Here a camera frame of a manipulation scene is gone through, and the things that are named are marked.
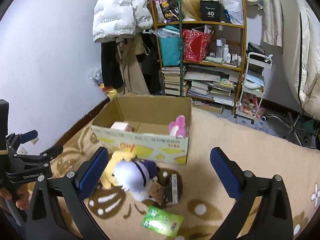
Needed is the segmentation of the person's left hand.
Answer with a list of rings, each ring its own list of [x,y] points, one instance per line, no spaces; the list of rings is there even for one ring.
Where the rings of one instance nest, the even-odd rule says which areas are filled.
[[[17,195],[19,196],[19,199],[16,201],[16,207],[21,210],[28,210],[29,209],[29,191],[28,191],[28,184],[20,185],[20,187],[17,189]],[[10,192],[5,189],[4,187],[1,188],[1,208],[9,213],[9,209],[5,203],[5,199],[11,200],[12,196]]]

